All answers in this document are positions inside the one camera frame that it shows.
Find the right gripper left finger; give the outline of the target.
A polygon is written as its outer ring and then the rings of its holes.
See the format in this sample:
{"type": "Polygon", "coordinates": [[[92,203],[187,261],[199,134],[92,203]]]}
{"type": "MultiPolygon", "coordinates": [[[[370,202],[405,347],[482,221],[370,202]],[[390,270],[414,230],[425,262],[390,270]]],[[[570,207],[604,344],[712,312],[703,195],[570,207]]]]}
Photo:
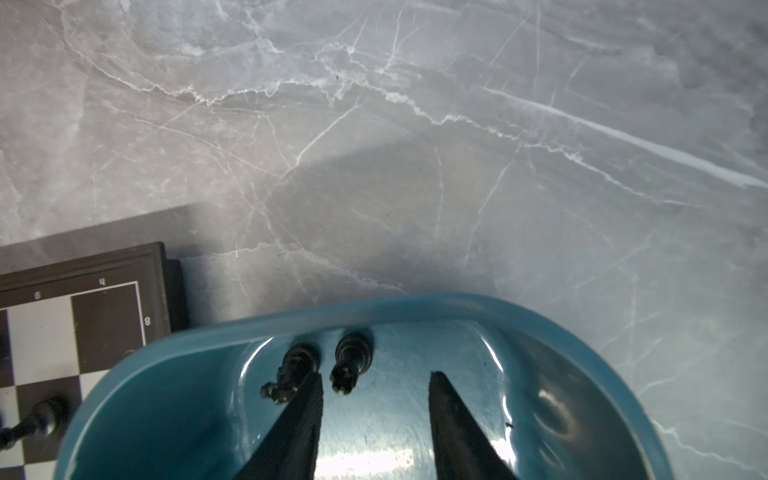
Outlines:
{"type": "Polygon", "coordinates": [[[322,377],[310,373],[235,479],[309,479],[315,475],[323,414],[322,377]]]}

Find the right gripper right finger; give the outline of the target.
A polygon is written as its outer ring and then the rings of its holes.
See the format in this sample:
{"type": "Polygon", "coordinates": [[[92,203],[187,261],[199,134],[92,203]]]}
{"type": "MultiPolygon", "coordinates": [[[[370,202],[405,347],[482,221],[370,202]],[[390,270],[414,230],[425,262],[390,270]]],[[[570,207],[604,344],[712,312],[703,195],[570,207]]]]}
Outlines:
{"type": "Polygon", "coordinates": [[[428,404],[438,479],[518,479],[443,372],[430,375],[428,404]]]}

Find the black pawn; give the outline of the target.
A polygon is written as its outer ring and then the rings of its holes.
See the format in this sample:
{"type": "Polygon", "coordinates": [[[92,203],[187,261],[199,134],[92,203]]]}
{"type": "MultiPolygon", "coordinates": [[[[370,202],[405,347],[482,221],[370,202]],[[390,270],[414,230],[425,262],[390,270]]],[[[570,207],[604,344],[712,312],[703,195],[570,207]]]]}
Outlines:
{"type": "Polygon", "coordinates": [[[38,402],[17,425],[1,429],[1,450],[10,450],[27,438],[47,438],[57,432],[68,417],[69,402],[66,398],[56,396],[38,402]]]}

